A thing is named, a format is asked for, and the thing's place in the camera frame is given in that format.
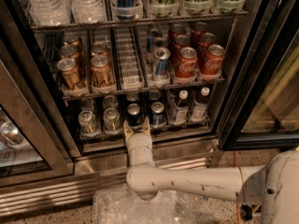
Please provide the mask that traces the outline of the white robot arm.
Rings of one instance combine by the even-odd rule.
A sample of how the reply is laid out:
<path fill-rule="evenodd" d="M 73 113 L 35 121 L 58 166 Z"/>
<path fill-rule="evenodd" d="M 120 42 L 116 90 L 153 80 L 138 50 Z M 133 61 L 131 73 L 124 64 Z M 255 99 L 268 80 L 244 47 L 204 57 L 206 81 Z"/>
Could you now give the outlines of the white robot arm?
<path fill-rule="evenodd" d="M 123 123 L 130 168 L 126 182 L 143 199 L 176 190 L 224 201 L 260 205 L 261 224 L 299 224 L 299 151 L 278 154 L 265 166 L 168 170 L 155 166 L 150 123 L 139 133 Z"/>

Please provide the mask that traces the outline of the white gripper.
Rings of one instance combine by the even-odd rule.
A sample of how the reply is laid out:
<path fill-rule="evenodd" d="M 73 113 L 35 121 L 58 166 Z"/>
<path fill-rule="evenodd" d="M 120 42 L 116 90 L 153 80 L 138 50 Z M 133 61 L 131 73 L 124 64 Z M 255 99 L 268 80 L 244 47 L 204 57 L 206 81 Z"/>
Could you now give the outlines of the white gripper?
<path fill-rule="evenodd" d="M 134 133 L 127 121 L 123 123 L 123 132 L 130 165 L 135 166 L 146 163 L 153 166 L 154 161 L 152 156 L 152 139 L 149 135 L 149 118 L 144 118 L 141 133 Z"/>

